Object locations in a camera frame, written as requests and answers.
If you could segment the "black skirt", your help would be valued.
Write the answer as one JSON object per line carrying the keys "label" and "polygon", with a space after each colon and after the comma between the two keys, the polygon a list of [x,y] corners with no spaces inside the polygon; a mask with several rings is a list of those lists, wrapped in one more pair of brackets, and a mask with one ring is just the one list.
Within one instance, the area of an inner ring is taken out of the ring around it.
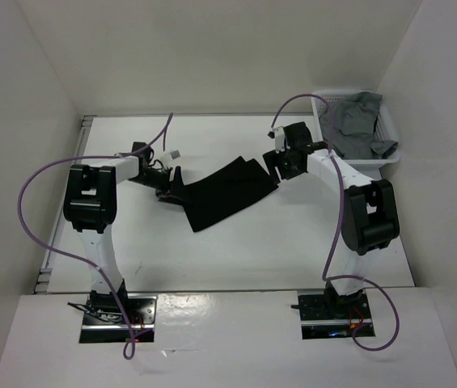
{"label": "black skirt", "polygon": [[223,168],[184,186],[184,211],[193,232],[201,232],[254,205],[278,189],[254,159],[239,156]]}

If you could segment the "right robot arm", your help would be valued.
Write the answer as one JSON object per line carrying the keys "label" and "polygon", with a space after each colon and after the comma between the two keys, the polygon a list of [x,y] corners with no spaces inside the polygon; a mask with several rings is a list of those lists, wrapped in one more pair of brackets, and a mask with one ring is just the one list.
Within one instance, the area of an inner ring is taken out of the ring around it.
{"label": "right robot arm", "polygon": [[274,183],[309,174],[338,201],[336,232],[322,278],[324,310],[340,318],[358,302],[378,252],[399,236],[393,186],[362,174],[325,141],[313,141],[303,122],[273,128],[268,136],[274,148],[263,158]]}

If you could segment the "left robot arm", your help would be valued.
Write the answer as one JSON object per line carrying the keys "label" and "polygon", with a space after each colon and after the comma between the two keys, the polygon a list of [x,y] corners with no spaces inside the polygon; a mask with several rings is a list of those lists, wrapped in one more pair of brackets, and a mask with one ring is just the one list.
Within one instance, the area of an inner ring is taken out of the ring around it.
{"label": "left robot arm", "polygon": [[183,205],[188,199],[180,167],[170,162],[180,157],[177,150],[164,151],[153,159],[154,151],[145,142],[133,143],[131,154],[107,162],[74,164],[70,168],[63,203],[65,219],[84,246],[86,258],[97,264],[109,281],[93,271],[91,293],[83,310],[112,323],[126,320],[132,309],[125,281],[116,263],[112,224],[117,215],[117,185],[131,181],[155,190],[159,201]]}

